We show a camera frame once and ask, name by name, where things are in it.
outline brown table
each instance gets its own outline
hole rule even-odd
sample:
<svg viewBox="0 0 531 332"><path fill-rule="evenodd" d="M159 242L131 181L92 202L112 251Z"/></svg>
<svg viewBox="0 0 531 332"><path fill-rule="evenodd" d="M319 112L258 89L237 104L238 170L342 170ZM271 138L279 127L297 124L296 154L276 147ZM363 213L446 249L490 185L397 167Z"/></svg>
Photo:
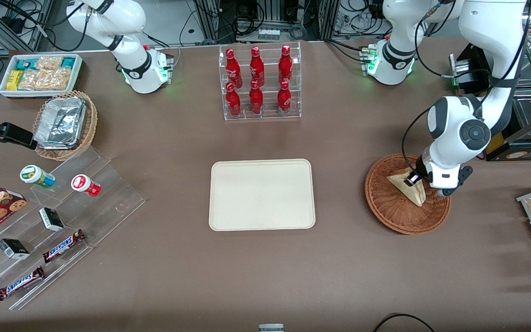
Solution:
<svg viewBox="0 0 531 332"><path fill-rule="evenodd" d="M465 45L427 38L420 49L446 72L447 55ZM0 303L0 331L247 332L280 322L288 332L360 332L394 312L437 331L531 331L531 229L514 200L531 192L531 162L474 160L444 225L425 236L390 231L363 199L364 176L400 151L406 126L451 93L449 80L416 65L403 84L382 86L322 42L302 47L303 117L253 124L223 120L217 47L183 50L173 84L145 96L110 53L82 53L79 89L99 112L94 145L148 201L27 307ZM31 128L41 104L2 98L0 122ZM430 141L420 122L407 149ZM314 227L212 231L211 166L280 158L312 164ZM1 144L0 186L28 191L18 172L32 162L57 165Z"/></svg>

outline red soda bottle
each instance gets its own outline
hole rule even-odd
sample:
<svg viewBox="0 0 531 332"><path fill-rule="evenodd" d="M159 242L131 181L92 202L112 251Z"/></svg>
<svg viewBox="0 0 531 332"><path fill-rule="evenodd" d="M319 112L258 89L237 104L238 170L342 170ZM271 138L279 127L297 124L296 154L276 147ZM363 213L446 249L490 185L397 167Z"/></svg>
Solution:
<svg viewBox="0 0 531 332"><path fill-rule="evenodd" d="M249 92L249 99L251 99L251 111L254 114L261 114L264 107L264 94L261 92L260 85L257 80L251 81L251 92Z"/></svg>
<svg viewBox="0 0 531 332"><path fill-rule="evenodd" d="M225 87L227 88L225 99L227 99L227 107L229 109L230 116L238 118L241 116L241 99L239 98L239 94L235 91L235 86L232 84L232 82L227 82Z"/></svg>
<svg viewBox="0 0 531 332"><path fill-rule="evenodd" d="M243 86L241 66L235 59L235 52L231 48L228 48L225 54L227 55L227 76L229 81L233 82L235 89L240 89Z"/></svg>
<svg viewBox="0 0 531 332"><path fill-rule="evenodd" d="M288 81L283 80L280 84L280 91L278 91L278 114L282 116L288 115L290 112L290 99L292 95L288 90Z"/></svg>
<svg viewBox="0 0 531 332"><path fill-rule="evenodd" d="M290 58L290 46L282 46L282 57L280 57L280 62L278 63L278 71L280 75L278 76L278 81L282 84L283 80L288 80L292 78L292 59Z"/></svg>
<svg viewBox="0 0 531 332"><path fill-rule="evenodd" d="M266 83L266 73L264 71L264 61L260 56L260 48L257 46L251 47L251 63L249 63L251 69L251 79L257 80L259 86L264 86Z"/></svg>

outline snickers bar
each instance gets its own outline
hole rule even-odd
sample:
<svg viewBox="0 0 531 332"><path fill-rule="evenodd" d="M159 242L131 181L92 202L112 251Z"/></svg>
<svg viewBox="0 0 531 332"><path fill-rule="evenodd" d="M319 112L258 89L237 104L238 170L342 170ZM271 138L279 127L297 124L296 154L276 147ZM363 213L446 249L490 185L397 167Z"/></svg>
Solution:
<svg viewBox="0 0 531 332"><path fill-rule="evenodd" d="M42 254L42 256L44 256L44 262L49 263L53 259L61 256L65 251L69 250L69 248L71 248L83 239L85 239L83 231L81 229L79 231L76 231L65 241L57 244L57 246L52 248L49 252L47 252L46 254Z"/></svg>
<svg viewBox="0 0 531 332"><path fill-rule="evenodd" d="M17 290L28 286L28 284L31 284L32 282L38 279L44 279L45 277L46 276L44 275L44 270L42 269L42 267L36 267L36 270L33 273L30 273L26 277L23 277L22 279L14 282L6 288L1 288L0 301L5 300L8 296L11 296Z"/></svg>

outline acrylic bottle rack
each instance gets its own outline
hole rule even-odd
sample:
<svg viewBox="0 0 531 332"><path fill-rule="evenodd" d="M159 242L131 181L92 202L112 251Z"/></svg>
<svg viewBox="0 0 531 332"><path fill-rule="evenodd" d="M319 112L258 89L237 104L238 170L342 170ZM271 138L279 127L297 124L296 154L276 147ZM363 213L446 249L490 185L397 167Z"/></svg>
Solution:
<svg viewBox="0 0 531 332"><path fill-rule="evenodd" d="M30 252L28 258L20 261L7 258L0 249L0 288L21 279L39 265L42 265L46 275L43 280L18 290L2 301L2 305L9 309L21 309L30 302L91 252L104 237L145 202L141 195L116 173L110 165L110 160L94 148L71 157L50 173L56 177L53 187L44 189L38 185L32 186L31 193L24 195L28 205L19 210L18 215L21 217L7 220L0 225L0 240L18 239ZM78 193L71 188L70 181L78 174L86 174L101 185L102 190L97 197ZM39 214L43 207L57 210L65 228L61 231L46 229ZM78 229L82 229L87 238L45 264L42 254Z"/></svg>
<svg viewBox="0 0 531 332"><path fill-rule="evenodd" d="M264 95L264 109L261 115L255 115L251 111L251 101L249 100L249 91L251 91L251 71L249 63L251 62L251 47L259 46L261 58L264 61L265 85L261 87ZM290 57L292 58L292 78L289 81L289 91L292 95L290 111L288 115L278 114L278 91L280 91L280 82L278 81L278 62L282 55L282 46L290 46ZM242 88L236 92L241 98L241 116L234 118L230 115L227 107L225 95L227 91L225 84L228 82L227 76L227 57L225 50L232 48L235 51L235 58L241 66L241 77L243 79ZM223 95L223 114L225 120L260 120L260 119L291 119L299 118L302 114L301 103L301 44L299 42L272 42L263 44L234 44L226 47L219 47L219 72L221 79L221 94Z"/></svg>

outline woven basket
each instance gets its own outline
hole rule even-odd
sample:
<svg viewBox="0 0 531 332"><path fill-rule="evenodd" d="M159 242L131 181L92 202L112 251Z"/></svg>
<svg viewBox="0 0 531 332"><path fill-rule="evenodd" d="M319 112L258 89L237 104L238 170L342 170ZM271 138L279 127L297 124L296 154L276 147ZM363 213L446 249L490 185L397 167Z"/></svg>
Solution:
<svg viewBox="0 0 531 332"><path fill-rule="evenodd" d="M69 97L80 97L87 102L86 117L83 120L83 130L80 138L79 146L73 150L45 150L36 148L36 153L42 158L53 159L57 161L65 161L69 157L81 154L86 151L90 145L91 141L95 136L95 126L97 126L97 110L91 99L83 92L80 91L71 91L69 93L63 93L62 95L54 96L53 98L69 98ZM40 123L40 117L42 116L42 111L44 111L44 105L40 107L40 112L36 115L36 121L32 126L32 132L36 133L38 124Z"/></svg>
<svg viewBox="0 0 531 332"><path fill-rule="evenodd" d="M407 155L407 159L415 166L417 157ZM426 200L421 207L415 205L386 178L405 168L407 164L402 154L392 154L378 160L366 176L366 200L372 212L390 229L409 235L429 233L448 217L451 198L438 196L437 189L423 181Z"/></svg>

